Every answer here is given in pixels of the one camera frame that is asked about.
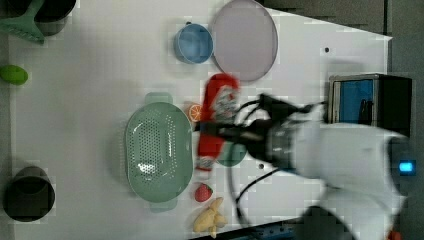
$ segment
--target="red toy fruit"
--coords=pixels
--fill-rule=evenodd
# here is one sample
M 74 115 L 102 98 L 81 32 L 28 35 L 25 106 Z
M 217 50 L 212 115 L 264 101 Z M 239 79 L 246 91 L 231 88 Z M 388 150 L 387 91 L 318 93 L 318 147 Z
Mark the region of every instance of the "red toy fruit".
M 212 193 L 212 189 L 208 185 L 202 183 L 194 193 L 194 199 L 198 202 L 204 202 L 212 196 Z

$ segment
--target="green colander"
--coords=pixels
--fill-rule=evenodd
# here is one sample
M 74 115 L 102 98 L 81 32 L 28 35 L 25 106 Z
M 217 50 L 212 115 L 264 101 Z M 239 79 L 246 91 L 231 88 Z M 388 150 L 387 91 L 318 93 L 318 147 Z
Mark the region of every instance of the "green colander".
M 168 93 L 149 93 L 125 132 L 131 188 L 151 203 L 176 198 L 193 174 L 192 128 Z

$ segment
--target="black mug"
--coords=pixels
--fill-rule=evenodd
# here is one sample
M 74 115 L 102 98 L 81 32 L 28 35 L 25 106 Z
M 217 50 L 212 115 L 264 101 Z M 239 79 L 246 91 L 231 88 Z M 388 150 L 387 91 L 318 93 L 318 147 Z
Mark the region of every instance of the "black mug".
M 21 16 L 32 0 L 8 0 L 10 17 Z M 76 0 L 45 0 L 35 16 L 35 24 L 44 36 L 53 36 L 65 27 Z
M 32 222 L 53 207 L 55 192 L 47 174 L 39 167 L 22 169 L 6 187 L 3 208 L 12 219 Z

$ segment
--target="white tabletop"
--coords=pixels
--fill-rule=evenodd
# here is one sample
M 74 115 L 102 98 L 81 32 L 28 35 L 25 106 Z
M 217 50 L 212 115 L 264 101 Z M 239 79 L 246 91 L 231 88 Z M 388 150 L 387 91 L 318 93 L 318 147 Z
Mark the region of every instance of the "white tabletop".
M 68 25 L 37 46 L 10 37 L 10 63 L 30 79 L 13 87 L 14 173 L 23 166 L 45 169 L 55 184 L 54 209 L 41 224 L 16 223 L 24 239 L 187 239 L 206 204 L 197 203 L 194 179 L 175 209 L 153 213 L 130 189 L 124 172 L 123 131 L 143 106 L 145 94 L 168 91 L 177 106 L 201 102 L 205 82 L 218 73 L 211 60 L 178 62 L 174 34 L 187 20 L 207 25 L 227 1 L 91 0 L 77 4 Z M 269 10 L 279 33 L 277 60 L 254 84 L 242 86 L 242 102 L 267 92 L 296 104 L 323 99 L 332 74 L 385 73 L 388 38 L 335 24 Z M 193 146 L 197 142 L 194 134 Z M 270 171 L 246 157 L 234 167 L 242 188 Z M 227 191 L 225 167 L 209 184 L 223 196 L 221 212 L 240 228 Z M 279 173 L 258 184 L 242 201 L 255 224 L 298 217 L 323 191 L 318 180 Z

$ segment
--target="plastic toy food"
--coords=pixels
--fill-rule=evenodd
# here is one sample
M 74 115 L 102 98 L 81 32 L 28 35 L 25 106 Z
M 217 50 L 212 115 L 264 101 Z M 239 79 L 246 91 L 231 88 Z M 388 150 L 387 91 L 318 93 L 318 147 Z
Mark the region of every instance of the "plastic toy food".
M 202 112 L 202 106 L 200 104 L 193 104 L 187 110 L 187 116 L 190 122 L 200 121 L 200 115 Z
M 198 202 L 205 202 L 212 196 L 212 193 L 213 193 L 212 189 L 208 185 L 202 183 L 200 187 L 197 188 L 196 192 L 194 193 L 194 198 Z
M 216 238 L 217 227 L 222 228 L 228 223 L 227 219 L 218 212 L 223 200 L 222 197 L 215 199 L 209 208 L 197 217 L 196 221 L 194 221 L 194 232 L 199 233 L 209 230 L 211 237 Z

